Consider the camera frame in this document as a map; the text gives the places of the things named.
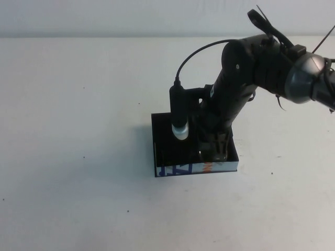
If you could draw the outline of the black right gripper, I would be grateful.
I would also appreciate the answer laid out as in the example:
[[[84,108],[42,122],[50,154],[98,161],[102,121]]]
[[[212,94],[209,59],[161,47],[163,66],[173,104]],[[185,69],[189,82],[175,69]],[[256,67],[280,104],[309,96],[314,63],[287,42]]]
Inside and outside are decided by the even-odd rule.
[[[236,118],[236,104],[233,100],[202,100],[197,109],[196,123],[200,141],[198,143],[201,160],[227,160],[227,137]]]

